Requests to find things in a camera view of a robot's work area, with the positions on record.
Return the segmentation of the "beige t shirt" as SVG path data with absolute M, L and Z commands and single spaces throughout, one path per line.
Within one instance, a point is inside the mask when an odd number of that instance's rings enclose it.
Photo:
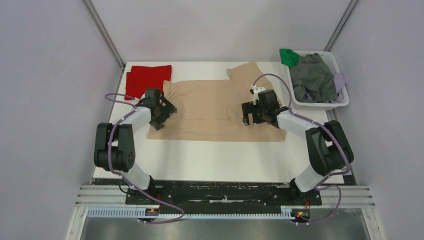
M 287 132 L 267 123 L 244 125 L 242 104 L 251 102 L 254 80 L 263 74 L 254 61 L 226 70 L 228 79 L 186 80 L 163 84 L 164 96 L 177 108 L 149 140 L 211 142 L 283 142 Z

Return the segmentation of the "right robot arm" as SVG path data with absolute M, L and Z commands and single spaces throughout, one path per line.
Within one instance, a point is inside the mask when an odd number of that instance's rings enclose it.
M 250 93 L 253 100 L 241 105 L 244 125 L 267 123 L 306 141 L 309 164 L 290 181 L 288 196 L 293 203 L 302 204 L 309 198 L 309 191 L 316 190 L 337 170 L 350 170 L 354 154 L 338 121 L 320 123 L 295 113 L 287 106 L 280 106 L 275 91 L 271 89 L 253 86 Z

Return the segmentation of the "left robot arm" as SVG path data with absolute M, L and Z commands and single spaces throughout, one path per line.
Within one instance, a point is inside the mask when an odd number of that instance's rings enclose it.
M 148 88 L 144 98 L 131 104 L 126 115 L 113 123 L 102 122 L 96 127 L 93 163 L 122 179 L 145 204 L 153 203 L 157 190 L 150 186 L 152 177 L 136 164 L 134 134 L 144 126 L 159 131 L 177 108 L 165 97 L 162 90 Z

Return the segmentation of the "folded red t shirt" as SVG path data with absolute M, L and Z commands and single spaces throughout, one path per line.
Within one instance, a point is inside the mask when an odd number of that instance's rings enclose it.
M 125 100 L 141 99 L 146 89 L 163 90 L 165 81 L 170 82 L 172 66 L 132 66 L 126 73 Z

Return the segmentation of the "grey t shirt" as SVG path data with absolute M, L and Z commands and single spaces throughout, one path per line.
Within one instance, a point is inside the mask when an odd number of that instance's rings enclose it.
M 334 74 L 318 53 L 300 56 L 289 73 L 298 102 L 328 103 L 338 97 Z

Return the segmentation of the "white laundry basket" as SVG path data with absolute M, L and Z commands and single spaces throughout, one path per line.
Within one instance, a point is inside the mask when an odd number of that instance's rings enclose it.
M 335 56 L 328 51 L 317 51 L 317 50 L 294 50 L 300 56 L 305 56 L 309 54 L 317 53 L 319 54 L 326 65 L 329 67 L 331 72 L 334 74 L 341 73 L 338 63 L 336 61 Z M 283 65 L 286 70 L 286 82 L 290 89 L 290 96 L 292 97 L 292 107 L 295 109 L 304 109 L 304 110 L 323 110 L 329 111 L 335 109 L 337 107 L 346 107 L 350 103 L 350 99 L 347 93 L 346 85 L 342 89 L 342 102 L 341 103 L 308 103 L 308 102 L 299 102 L 295 99 L 295 95 L 293 92 L 292 80 L 290 75 L 290 69 Z

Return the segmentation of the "green t shirt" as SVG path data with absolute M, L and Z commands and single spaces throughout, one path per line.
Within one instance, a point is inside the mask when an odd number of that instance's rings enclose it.
M 288 48 L 279 49 L 279 56 L 281 64 L 287 66 L 289 69 L 298 65 L 300 55 Z

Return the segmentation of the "lilac t shirt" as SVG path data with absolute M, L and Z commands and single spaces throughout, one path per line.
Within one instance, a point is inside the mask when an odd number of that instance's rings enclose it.
M 335 85 L 335 89 L 337 91 L 337 98 L 329 100 L 329 101 L 320 101 L 319 103 L 330 103 L 330 104 L 338 104 L 343 101 L 342 91 L 343 87 L 346 85 L 346 81 L 341 73 L 335 73 L 333 75 L 333 81 Z M 302 98 L 304 102 L 317 103 L 316 99 L 311 96 L 309 93 L 305 93 Z

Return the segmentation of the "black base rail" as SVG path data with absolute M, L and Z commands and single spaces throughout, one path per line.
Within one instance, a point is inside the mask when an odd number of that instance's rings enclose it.
M 146 193 L 129 190 L 126 205 L 146 205 L 148 213 L 186 215 L 277 214 L 281 206 L 321 206 L 321 193 L 296 192 L 283 182 L 153 180 Z

